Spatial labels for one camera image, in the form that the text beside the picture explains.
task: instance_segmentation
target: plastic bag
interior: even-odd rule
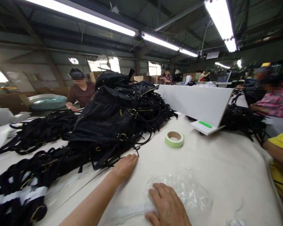
[[[156,211],[152,198],[148,194],[153,188],[153,183],[164,183],[174,189],[182,201],[189,219],[195,215],[208,212],[212,208],[212,198],[204,187],[198,182],[193,170],[190,168],[177,170],[174,174],[167,174],[151,178],[146,186],[146,200],[144,213]]]
[[[197,84],[197,85],[194,85],[194,86],[217,88],[217,86],[214,83],[212,83],[211,81],[208,82],[208,83],[205,83],[205,84]]]
[[[55,110],[65,106],[67,98],[56,94],[41,94],[32,96],[29,101],[32,110]]]

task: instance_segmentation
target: hand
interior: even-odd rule
[[[138,161],[138,156],[135,154],[122,157],[113,167],[111,173],[117,178],[119,183],[124,182],[131,174]]]
[[[70,106],[68,109],[79,112],[79,109],[77,109],[75,106]]]
[[[148,212],[146,219],[153,226],[191,226],[186,210],[174,189],[163,183],[154,183],[153,187],[156,190],[150,189],[149,194],[157,208],[158,216],[155,212]]]

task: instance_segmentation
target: masking tape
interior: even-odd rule
[[[180,148],[183,144],[185,136],[177,131],[169,131],[166,134],[165,142],[171,148]]]

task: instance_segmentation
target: ceiling light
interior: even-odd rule
[[[237,65],[238,65],[239,68],[242,68],[242,60],[241,59],[237,60]]]
[[[225,43],[229,52],[235,52],[237,50],[236,42],[235,42],[234,38],[232,40],[228,40],[228,41],[225,40],[224,43]]]
[[[215,64],[216,64],[216,65],[218,65],[218,66],[221,66],[221,67],[224,67],[224,68],[230,69],[230,67],[225,66],[225,65],[223,65],[223,64],[221,64],[221,63],[216,62]]]
[[[180,52],[182,52],[184,54],[187,54],[187,55],[190,55],[190,56],[193,56],[193,57],[197,57],[197,54],[192,53],[192,52],[190,52],[188,50],[180,49]]]
[[[204,2],[204,5],[207,11],[209,12],[221,38],[223,40],[229,40],[233,38],[233,27],[230,20],[230,13],[226,0],[206,0]],[[231,41],[231,43],[225,44],[229,52],[234,52],[237,50],[235,39],[232,39]]]
[[[135,36],[136,35],[135,31],[132,31],[132,30],[127,29],[125,27],[119,26],[115,23],[109,22],[109,21],[104,20],[102,18],[93,16],[89,13],[83,12],[83,11],[78,10],[76,8],[73,8],[71,6],[57,2],[55,0],[26,0],[26,1],[38,4],[40,6],[44,6],[44,7],[49,8],[49,9],[56,10],[60,13],[65,13],[67,15],[88,21],[88,22],[93,23],[93,24],[97,24],[99,26],[102,26],[102,27],[105,27],[105,28],[108,28],[108,29],[129,35],[129,36]]]
[[[167,48],[172,49],[172,50],[175,50],[175,51],[179,51],[179,49],[180,49],[178,46],[175,46],[175,45],[172,45],[172,44],[170,44],[170,43],[167,43],[167,42],[165,42],[165,41],[163,41],[163,40],[160,40],[160,39],[158,39],[158,38],[155,38],[155,37],[153,37],[153,36],[151,36],[151,35],[149,35],[149,34],[146,34],[146,33],[144,33],[144,32],[142,32],[142,37],[143,37],[144,40],[147,40],[147,41],[156,43],[156,44],[158,44],[158,45],[167,47]]]

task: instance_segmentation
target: zipper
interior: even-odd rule
[[[153,111],[153,109],[149,109],[149,110],[138,110],[138,112],[141,112],[141,111]]]

